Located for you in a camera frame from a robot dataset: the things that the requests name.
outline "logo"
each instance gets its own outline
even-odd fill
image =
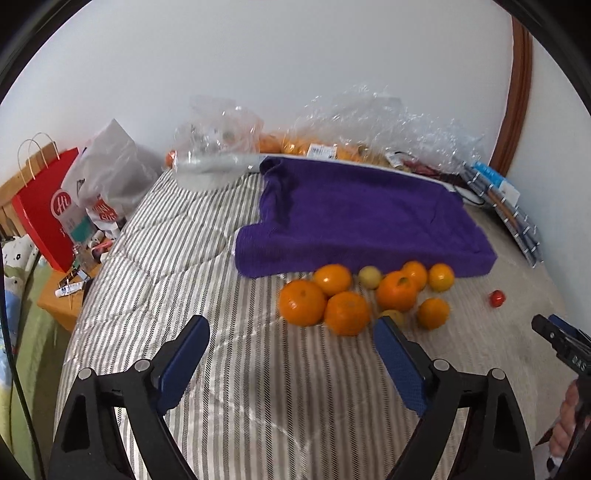
[[[52,215],[59,219],[60,215],[64,213],[71,204],[72,198],[68,192],[65,190],[56,191],[51,198]]]
[[[92,207],[92,211],[97,213],[99,218],[103,220],[103,222],[117,221],[117,212],[114,211],[110,206],[108,206],[105,203],[105,201],[100,197],[95,203],[94,207]]]

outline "red shopping bag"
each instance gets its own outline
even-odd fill
[[[43,158],[46,167],[12,198],[19,220],[39,251],[54,270],[67,272],[72,266],[74,253],[72,240],[64,231],[58,215],[72,203],[67,192],[61,191],[61,182],[78,156],[78,149],[62,153],[55,149],[51,163]]]

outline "human hand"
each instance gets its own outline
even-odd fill
[[[550,438],[550,453],[554,457],[562,458],[569,448],[570,439],[573,436],[574,429],[577,426],[575,420],[575,408],[579,403],[579,390],[576,381],[573,381],[564,397],[564,402],[560,406],[560,420],[552,430]],[[589,418],[585,420],[585,428],[589,425]]]

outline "purple towel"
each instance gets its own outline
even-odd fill
[[[496,260],[461,198],[395,172],[295,158],[261,164],[261,221],[240,229],[236,267],[247,277],[314,271],[339,263],[382,272],[409,260],[443,262],[457,277],[490,272]]]

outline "wooden nightstand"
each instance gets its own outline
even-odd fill
[[[94,278],[100,270],[100,265],[97,265],[91,272],[90,276]],[[43,287],[41,295],[37,300],[37,306],[43,310],[49,312],[52,317],[68,332],[74,330],[76,320],[82,309],[82,298],[84,297],[83,292],[77,291],[70,297],[56,297],[56,290],[59,288],[58,283],[66,274],[64,272],[58,272],[54,270],[51,276],[47,280],[47,283]],[[72,283],[81,281],[80,277],[74,278]]]

